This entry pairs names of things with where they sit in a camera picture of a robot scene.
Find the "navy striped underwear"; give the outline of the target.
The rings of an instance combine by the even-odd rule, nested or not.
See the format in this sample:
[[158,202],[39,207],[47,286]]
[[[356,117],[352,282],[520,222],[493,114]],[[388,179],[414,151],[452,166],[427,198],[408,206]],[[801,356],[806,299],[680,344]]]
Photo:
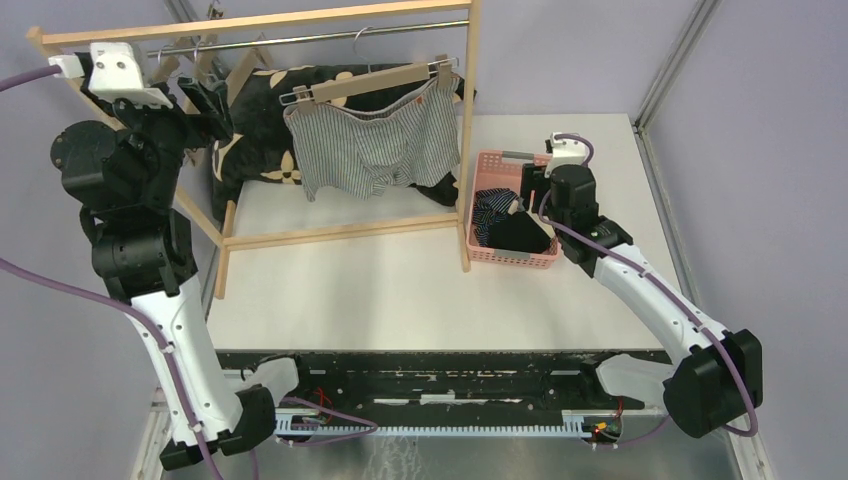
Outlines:
[[476,191],[471,223],[481,247],[487,247],[491,228],[519,209],[521,197],[508,188],[491,188]]

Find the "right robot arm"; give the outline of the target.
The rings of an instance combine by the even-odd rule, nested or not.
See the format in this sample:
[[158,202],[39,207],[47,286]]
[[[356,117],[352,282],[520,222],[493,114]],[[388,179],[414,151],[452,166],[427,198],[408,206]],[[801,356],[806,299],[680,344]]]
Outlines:
[[759,432],[763,353],[748,329],[731,331],[673,288],[633,237],[599,212],[596,180],[584,165],[526,163],[526,207],[554,229],[564,256],[620,299],[660,342],[666,364],[610,354],[577,384],[581,400],[603,407],[616,396],[663,409],[692,438],[717,429]]

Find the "black underwear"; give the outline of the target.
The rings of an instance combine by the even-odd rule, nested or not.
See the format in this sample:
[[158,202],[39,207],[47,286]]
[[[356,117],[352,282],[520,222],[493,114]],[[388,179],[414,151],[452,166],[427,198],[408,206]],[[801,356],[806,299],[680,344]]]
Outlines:
[[542,254],[549,250],[552,238],[530,214],[507,214],[489,228],[488,247],[499,250]]

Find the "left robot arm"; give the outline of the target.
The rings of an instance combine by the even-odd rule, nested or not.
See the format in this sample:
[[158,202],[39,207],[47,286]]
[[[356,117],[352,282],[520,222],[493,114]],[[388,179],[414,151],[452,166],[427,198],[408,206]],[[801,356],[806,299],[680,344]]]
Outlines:
[[315,390],[290,358],[259,367],[238,387],[225,378],[206,326],[191,223],[173,201],[185,153],[232,138],[228,88],[184,77],[178,84],[195,113],[157,84],[150,106],[126,98],[106,103],[121,128],[77,122],[50,150],[64,190],[81,205],[107,303],[131,321],[164,392],[171,430],[160,460],[167,470],[216,452],[253,450],[274,434],[281,399],[303,406]]

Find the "grey striped underwear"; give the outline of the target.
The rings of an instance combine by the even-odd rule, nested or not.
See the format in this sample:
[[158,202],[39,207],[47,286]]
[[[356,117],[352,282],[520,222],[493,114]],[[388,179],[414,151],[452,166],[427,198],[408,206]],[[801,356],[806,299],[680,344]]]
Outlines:
[[365,101],[319,104],[312,111],[286,107],[284,122],[307,200],[323,188],[367,200],[390,187],[413,187],[441,205],[454,205],[453,171],[461,160],[454,104],[463,85],[459,76],[446,87],[431,79],[372,110]]

